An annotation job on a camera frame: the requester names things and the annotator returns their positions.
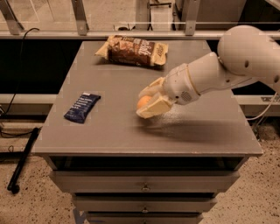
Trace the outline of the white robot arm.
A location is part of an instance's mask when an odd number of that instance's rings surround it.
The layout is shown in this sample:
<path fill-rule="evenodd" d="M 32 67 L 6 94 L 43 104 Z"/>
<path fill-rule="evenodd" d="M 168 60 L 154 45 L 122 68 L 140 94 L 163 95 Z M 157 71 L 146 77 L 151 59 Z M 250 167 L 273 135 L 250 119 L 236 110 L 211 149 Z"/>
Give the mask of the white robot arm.
<path fill-rule="evenodd" d="M 139 93 L 137 115 L 162 115 L 211 91 L 247 86 L 256 81 L 280 92 L 280 46 L 264 31 L 238 25 L 220 38 L 216 52 L 174 67 Z"/>

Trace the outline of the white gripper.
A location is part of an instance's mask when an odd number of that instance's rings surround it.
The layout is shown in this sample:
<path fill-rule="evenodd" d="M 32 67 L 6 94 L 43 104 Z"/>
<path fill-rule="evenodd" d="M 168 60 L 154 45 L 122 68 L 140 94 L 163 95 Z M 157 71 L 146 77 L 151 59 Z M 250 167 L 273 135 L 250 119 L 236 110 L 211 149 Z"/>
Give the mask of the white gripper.
<path fill-rule="evenodd" d="M 136 114 L 144 119 L 170 111 L 174 103 L 186 105 L 200 98 L 187 64 L 173 68 L 165 78 L 154 80 L 139 93 L 138 98 L 145 96 L 150 97 L 149 102 L 141 108 L 136 105 Z"/>

